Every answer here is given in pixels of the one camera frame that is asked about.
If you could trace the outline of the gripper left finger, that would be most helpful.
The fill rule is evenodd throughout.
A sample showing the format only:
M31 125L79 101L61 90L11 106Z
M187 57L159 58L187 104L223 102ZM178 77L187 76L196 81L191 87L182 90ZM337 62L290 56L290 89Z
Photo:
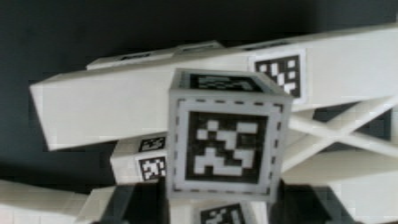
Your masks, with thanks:
M90 224L168 224L164 178L116 186L100 219Z

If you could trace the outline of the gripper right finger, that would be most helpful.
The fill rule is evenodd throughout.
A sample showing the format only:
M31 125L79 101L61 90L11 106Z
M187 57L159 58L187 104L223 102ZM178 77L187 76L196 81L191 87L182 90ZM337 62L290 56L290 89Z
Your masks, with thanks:
M278 201L269 208L271 224L363 224L349 214L328 186L280 184Z

